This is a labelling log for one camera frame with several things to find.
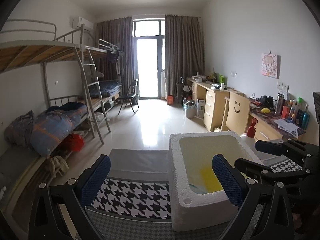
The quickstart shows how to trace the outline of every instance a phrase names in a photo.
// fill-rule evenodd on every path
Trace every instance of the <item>metal screw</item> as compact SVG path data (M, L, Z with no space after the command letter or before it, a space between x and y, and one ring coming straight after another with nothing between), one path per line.
M69 179L69 180L68 180L68 184L69 184L69 185L73 185L73 184L75 184L76 182L77 182L76 179Z
M249 178L249 179L247 179L247 183L250 184L250 185L253 185L253 184L255 184L256 182L255 182L254 179Z
M277 182L277 186L278 186L278 187L281 187L281 188L284 187L284 185L283 185L282 182Z
M44 188L45 186L47 186L47 184L45 182L40 183L39 188Z

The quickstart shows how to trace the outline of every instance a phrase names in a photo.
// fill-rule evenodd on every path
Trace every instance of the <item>yellow liquid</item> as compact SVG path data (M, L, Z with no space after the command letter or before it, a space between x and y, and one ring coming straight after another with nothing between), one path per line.
M207 192L216 192L223 190L217 176L212 170L212 166L204 166L200 169L200 177L203 181L205 189Z

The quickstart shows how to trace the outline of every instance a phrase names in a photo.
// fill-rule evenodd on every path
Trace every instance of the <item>curtain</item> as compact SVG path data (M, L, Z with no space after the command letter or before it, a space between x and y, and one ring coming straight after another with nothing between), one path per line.
M166 96L177 94L180 78L204 74L204 48L197 17L165 16Z
M134 49L132 37L133 22L132 17L121 18L97 24L96 43L99 39L108 41L119 46L119 62L111 63L106 57L97 59L95 64L98 72L104 74L103 80L119 79L123 84L123 93L126 93L130 84L134 80Z

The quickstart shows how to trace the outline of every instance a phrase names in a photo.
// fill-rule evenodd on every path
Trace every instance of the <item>smiley face on chair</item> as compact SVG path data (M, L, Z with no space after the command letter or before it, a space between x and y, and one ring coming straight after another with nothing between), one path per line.
M240 113L240 106L241 106L241 104L240 104L240 103L237 104L237 101L235 102L235 104L236 104L236 106L234 107L235 112L236 112L237 114L239 114L239 113Z

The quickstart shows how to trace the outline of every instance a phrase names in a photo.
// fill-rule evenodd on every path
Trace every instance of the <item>wall socket panel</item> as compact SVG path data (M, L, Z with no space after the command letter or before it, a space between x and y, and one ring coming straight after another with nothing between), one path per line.
M283 86L283 83L280 82L280 81L278 81L278 83L277 83L277 89L282 91L282 86Z
M282 91L283 91L283 92L286 92L286 93L289 92L289 86L288 86L287 84L284 84L284 83L283 83L283 85L282 85Z

